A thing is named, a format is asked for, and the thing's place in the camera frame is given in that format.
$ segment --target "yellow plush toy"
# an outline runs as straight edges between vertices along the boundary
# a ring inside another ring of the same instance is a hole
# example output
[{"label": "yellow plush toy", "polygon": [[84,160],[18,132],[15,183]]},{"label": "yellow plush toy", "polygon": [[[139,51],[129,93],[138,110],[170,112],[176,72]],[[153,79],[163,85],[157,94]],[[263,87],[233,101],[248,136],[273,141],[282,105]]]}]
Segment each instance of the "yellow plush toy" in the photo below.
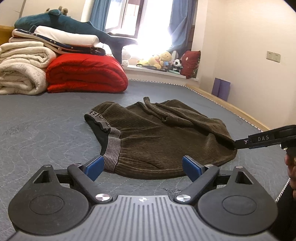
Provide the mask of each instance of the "yellow plush toy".
[{"label": "yellow plush toy", "polygon": [[166,68],[166,66],[169,65],[171,60],[172,60],[172,55],[168,51],[165,51],[159,55],[152,56],[148,60],[148,63],[149,65],[154,66],[157,69],[164,69]]},{"label": "yellow plush toy", "polygon": [[148,60],[143,59],[143,58],[142,59],[138,59],[136,66],[142,67],[143,65],[149,65]]}]

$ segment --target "windowsill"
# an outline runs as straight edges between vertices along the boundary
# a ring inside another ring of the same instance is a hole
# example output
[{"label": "windowsill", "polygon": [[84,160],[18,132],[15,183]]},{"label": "windowsill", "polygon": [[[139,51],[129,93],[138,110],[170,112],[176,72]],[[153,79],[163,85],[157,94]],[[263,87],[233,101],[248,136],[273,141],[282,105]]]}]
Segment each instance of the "windowsill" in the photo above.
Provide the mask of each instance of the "windowsill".
[{"label": "windowsill", "polygon": [[[141,68],[141,67],[137,67],[135,65],[129,65],[128,67],[123,67],[123,69],[124,70],[132,70],[132,71],[152,73],[152,74],[161,74],[161,75],[166,75],[166,76],[171,76],[171,77],[186,79],[186,76],[184,76],[184,75],[174,74],[174,73],[170,73],[170,72],[162,72],[162,71],[157,71],[157,70],[152,70],[152,69],[146,69],[146,68]],[[191,78],[190,80],[199,81],[196,78]]]}]

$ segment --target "gray mattress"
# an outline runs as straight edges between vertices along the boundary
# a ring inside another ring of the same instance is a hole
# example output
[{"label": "gray mattress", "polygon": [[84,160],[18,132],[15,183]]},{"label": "gray mattress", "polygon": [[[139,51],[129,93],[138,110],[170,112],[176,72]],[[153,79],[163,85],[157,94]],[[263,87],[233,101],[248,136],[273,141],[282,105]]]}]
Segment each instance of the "gray mattress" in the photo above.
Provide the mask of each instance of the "gray mattress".
[{"label": "gray mattress", "polygon": [[[208,117],[219,118],[233,139],[259,132],[225,108],[177,85],[130,81],[128,89],[121,94],[0,96],[0,241],[14,232],[7,214],[11,198],[43,164],[63,169],[72,163],[85,163],[100,153],[100,145],[84,121],[84,113],[104,101],[128,106],[143,101],[145,96],[151,102],[178,99]],[[236,158],[222,168],[246,167],[276,199],[288,179],[284,155],[279,146],[239,150]],[[136,180],[105,172],[96,180],[107,193],[133,195],[174,195],[190,182],[188,177]]]}]

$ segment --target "red comforter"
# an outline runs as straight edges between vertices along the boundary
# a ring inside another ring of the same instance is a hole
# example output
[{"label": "red comforter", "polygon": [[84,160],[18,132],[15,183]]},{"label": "red comforter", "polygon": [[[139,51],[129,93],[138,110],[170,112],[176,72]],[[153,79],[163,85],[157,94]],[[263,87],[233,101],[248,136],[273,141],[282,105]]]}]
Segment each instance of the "red comforter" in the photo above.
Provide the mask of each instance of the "red comforter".
[{"label": "red comforter", "polygon": [[111,56],[69,53],[56,58],[46,70],[50,93],[95,91],[118,93],[128,86],[122,66]]}]

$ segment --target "stuffed shark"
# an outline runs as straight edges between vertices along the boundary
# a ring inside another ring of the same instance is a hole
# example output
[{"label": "stuffed shark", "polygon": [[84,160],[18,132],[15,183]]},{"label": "stuffed shark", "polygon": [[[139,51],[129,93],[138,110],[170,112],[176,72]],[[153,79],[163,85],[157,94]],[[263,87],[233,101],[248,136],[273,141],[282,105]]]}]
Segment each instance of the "stuffed shark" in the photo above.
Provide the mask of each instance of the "stuffed shark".
[{"label": "stuffed shark", "polygon": [[63,15],[58,9],[50,10],[47,13],[22,17],[15,22],[15,28],[25,31],[30,31],[38,26],[55,28],[73,34],[96,35],[101,43],[109,45],[114,58],[119,63],[122,62],[122,48],[126,45],[137,44],[137,41],[134,39],[110,36],[96,29],[91,22],[79,22]]}]

